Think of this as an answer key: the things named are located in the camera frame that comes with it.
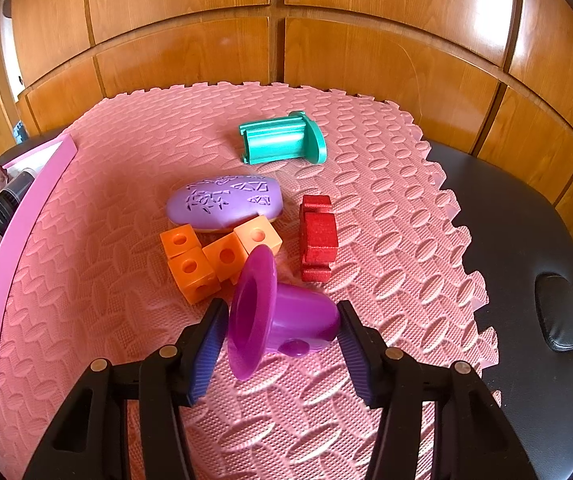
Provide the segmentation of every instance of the black padded table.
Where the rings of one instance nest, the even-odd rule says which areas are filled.
[[[482,160],[431,145],[428,160],[441,164],[442,188],[453,189],[461,206],[453,224],[466,225],[473,238],[464,268],[479,270],[489,293],[475,319],[480,331],[495,328],[499,365],[484,370],[484,381],[502,391],[538,477],[566,479],[573,472],[573,241],[537,191]]]

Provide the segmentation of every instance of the purple toy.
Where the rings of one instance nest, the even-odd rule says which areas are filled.
[[[274,178],[233,175],[207,178],[177,190],[167,202],[167,216],[197,232],[228,232],[264,215],[275,220],[282,212],[282,192]]]
[[[278,283],[268,246],[253,249],[235,288],[229,320],[229,366],[249,379],[266,352],[302,357],[326,347],[339,331],[339,313],[324,294]]]

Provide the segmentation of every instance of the pink puzzle mat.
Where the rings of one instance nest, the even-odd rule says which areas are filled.
[[[292,110],[321,127],[326,163],[244,165],[237,126]],[[201,318],[208,302],[183,300],[158,235],[172,227],[165,215],[172,191],[203,178],[260,173],[280,182],[284,212],[274,226],[284,239],[279,280],[288,283],[301,284],[301,196],[328,194],[340,249],[319,288],[350,300],[389,345],[421,362],[463,359],[478,372],[497,363],[495,331],[479,334],[473,318],[487,303],[484,280],[461,265],[471,236],[453,227],[455,195],[440,189],[444,172],[426,161],[428,142],[397,105],[284,84],[199,84],[104,100],[66,132],[78,153],[28,239],[2,327],[0,470],[8,480],[20,480],[93,359],[140,360]],[[232,289],[223,296],[230,302]],[[225,345],[206,396],[182,415],[198,478],[227,480],[361,479],[380,418],[355,395],[337,342],[303,359],[267,355],[243,383]],[[424,415],[417,477],[426,479],[431,404]]]

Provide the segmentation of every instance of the black cylinder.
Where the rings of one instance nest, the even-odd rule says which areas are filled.
[[[0,235],[3,236],[35,177],[22,171],[0,191]]]

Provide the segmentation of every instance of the blue gripper pad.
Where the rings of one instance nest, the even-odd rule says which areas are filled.
[[[362,325],[350,301],[337,304],[341,325],[337,341],[355,392],[370,408],[383,407],[390,395],[381,354],[386,343],[377,330]]]
[[[228,327],[228,305],[221,298],[215,298],[202,321],[196,325],[182,354],[182,362],[189,368],[182,365],[190,376],[188,401],[191,406],[206,393]]]

